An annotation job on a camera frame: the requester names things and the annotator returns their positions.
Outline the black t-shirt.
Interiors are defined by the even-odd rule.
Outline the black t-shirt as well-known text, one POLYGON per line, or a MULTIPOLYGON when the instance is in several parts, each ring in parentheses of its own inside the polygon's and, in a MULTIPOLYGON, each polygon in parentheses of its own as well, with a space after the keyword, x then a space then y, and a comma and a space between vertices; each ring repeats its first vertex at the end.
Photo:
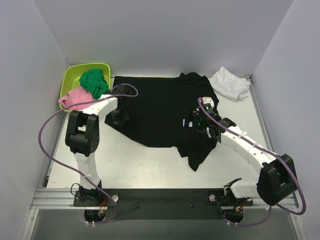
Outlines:
POLYGON ((105 124, 146 147, 176 147, 197 171, 217 141, 205 140, 196 130, 184 130, 183 120, 187 111, 199 106, 198 98, 210 97, 215 105, 219 103, 209 79, 191 72, 174 78, 116 76, 113 84, 130 84, 139 94, 122 104, 129 117, 123 125, 114 124, 110 114, 105 124))

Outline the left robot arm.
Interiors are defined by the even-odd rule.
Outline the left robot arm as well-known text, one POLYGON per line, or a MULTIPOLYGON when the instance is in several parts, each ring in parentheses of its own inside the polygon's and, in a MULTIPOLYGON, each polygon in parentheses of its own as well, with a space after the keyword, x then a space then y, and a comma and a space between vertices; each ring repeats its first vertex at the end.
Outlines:
POLYGON ((97 206, 107 197, 99 190, 102 182, 97 172, 95 152, 100 143, 100 121, 111 115, 113 124, 121 127, 129 120, 124 102, 127 96, 136 96, 138 91, 127 83, 121 83, 100 97, 99 102, 82 110, 70 112, 65 144, 73 153, 80 176, 79 190, 75 199, 85 205, 97 206))

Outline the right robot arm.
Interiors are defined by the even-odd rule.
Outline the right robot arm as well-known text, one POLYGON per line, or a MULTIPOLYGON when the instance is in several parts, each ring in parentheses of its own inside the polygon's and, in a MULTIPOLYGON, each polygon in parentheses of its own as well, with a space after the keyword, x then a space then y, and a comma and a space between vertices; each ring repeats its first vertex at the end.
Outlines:
POLYGON ((185 130, 228 146, 259 174, 257 180, 237 178, 227 183, 223 187, 226 197, 232 200, 260 198, 266 204, 275 206, 297 190, 293 180, 296 176, 295 165, 290 156, 284 154, 277 159, 273 152, 263 151, 263 147, 246 136, 235 122, 215 114, 210 104, 186 111, 182 125, 185 130))

